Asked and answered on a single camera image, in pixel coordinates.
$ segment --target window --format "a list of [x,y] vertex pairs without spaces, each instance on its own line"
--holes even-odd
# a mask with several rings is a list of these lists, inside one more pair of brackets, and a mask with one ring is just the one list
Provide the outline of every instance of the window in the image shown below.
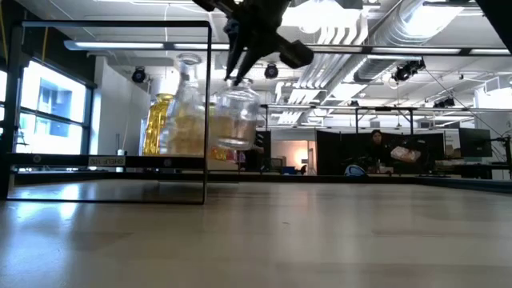
[[6,100],[7,73],[0,71],[0,102]]
[[80,154],[82,128],[55,120],[20,114],[17,153]]
[[84,85],[36,62],[25,68],[22,107],[83,122],[85,104]]

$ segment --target fluorescent light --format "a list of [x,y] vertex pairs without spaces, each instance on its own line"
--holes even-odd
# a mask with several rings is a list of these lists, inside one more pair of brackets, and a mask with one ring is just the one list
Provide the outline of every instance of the fluorescent light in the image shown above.
[[309,109],[309,105],[268,105],[269,108]]
[[[176,50],[208,50],[208,44],[205,43],[175,43]],[[212,44],[212,50],[229,51],[230,44]]]
[[176,5],[190,5],[194,6],[195,3],[191,0],[94,0],[95,2],[121,2],[121,3],[148,3],[148,4],[176,4]]
[[428,47],[375,47],[372,53],[387,53],[387,54],[459,54],[460,49],[455,48],[428,48]]
[[74,42],[65,41],[64,43],[76,46],[82,49],[163,49],[163,43],[146,43],[146,42]]
[[472,49],[472,54],[484,54],[484,55],[510,55],[507,49]]
[[317,106],[317,109],[355,110],[355,106]]
[[362,47],[354,46],[340,46],[340,45],[308,45],[313,52],[317,53],[361,53]]
[[407,60],[407,61],[420,61],[422,56],[406,56],[406,55],[368,55],[368,59],[377,60]]

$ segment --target black partition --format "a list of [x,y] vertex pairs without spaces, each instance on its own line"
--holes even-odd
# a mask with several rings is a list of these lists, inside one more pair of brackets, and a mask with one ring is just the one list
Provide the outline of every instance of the black partition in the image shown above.
[[317,174],[340,175],[342,143],[339,132],[316,131]]
[[[352,134],[329,131],[316,131],[317,171],[318,175],[343,175],[350,164],[357,164],[358,159],[366,156],[371,144],[371,133]],[[382,133],[382,142],[390,150],[404,146],[422,152],[422,157],[415,164],[394,161],[397,173],[420,174],[433,167],[435,160],[445,157],[444,134],[403,135]]]

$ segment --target white wall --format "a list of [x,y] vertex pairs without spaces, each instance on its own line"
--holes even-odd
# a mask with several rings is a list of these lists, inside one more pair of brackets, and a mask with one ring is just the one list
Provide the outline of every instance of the white wall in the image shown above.
[[112,155],[119,146],[128,155],[138,154],[141,120],[148,115],[150,96],[106,63],[96,58],[90,153]]

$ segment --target ceiling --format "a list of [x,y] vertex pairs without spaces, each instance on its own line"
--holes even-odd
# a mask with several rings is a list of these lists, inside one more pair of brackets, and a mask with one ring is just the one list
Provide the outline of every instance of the ceiling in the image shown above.
[[[369,11],[369,26],[372,26],[382,17],[397,0],[381,0],[380,8]],[[74,20],[164,20],[167,9],[167,20],[206,20],[214,28],[214,42],[228,42],[227,36],[222,32],[226,17],[219,12],[206,13],[195,5],[135,5],[129,2],[104,2],[98,0],[18,0],[27,9],[44,19],[74,19]],[[75,40],[87,41],[164,41],[166,39],[163,29],[119,29],[119,28],[90,28],[62,30]],[[296,26],[283,26],[278,32],[290,41],[301,40],[304,43],[316,43],[320,33],[307,34]],[[168,29],[167,37],[170,42],[205,42],[206,31],[203,29]],[[488,20],[482,16],[478,8],[464,10],[443,31],[435,35],[427,43],[428,46],[488,46],[504,47],[502,41],[495,33]],[[115,66],[125,75],[131,75],[134,68],[127,63],[136,58],[168,58],[175,57],[176,53],[155,51],[116,52],[115,58],[109,64]],[[276,62],[279,68],[279,78],[266,80],[263,71],[268,62]],[[473,88],[481,82],[467,79],[486,80],[494,77],[497,72],[512,71],[512,58],[474,58],[474,57],[425,57],[428,70],[446,88],[454,87],[456,97],[466,105],[473,102]],[[149,74],[158,76],[165,73],[162,66],[146,68]],[[260,94],[265,92],[264,102],[272,103],[275,100],[275,87],[280,81],[296,81],[304,71],[291,70],[278,61],[276,54],[269,55],[257,63],[249,72],[248,77],[254,80],[254,89]],[[217,69],[213,72],[212,90],[215,91],[223,85],[225,71]],[[444,91],[432,76],[422,72],[404,83],[398,89],[388,85],[390,73],[384,74],[376,80],[377,85],[368,86],[364,98],[359,100],[362,106],[380,106],[397,104],[401,106],[420,105],[424,99]]]

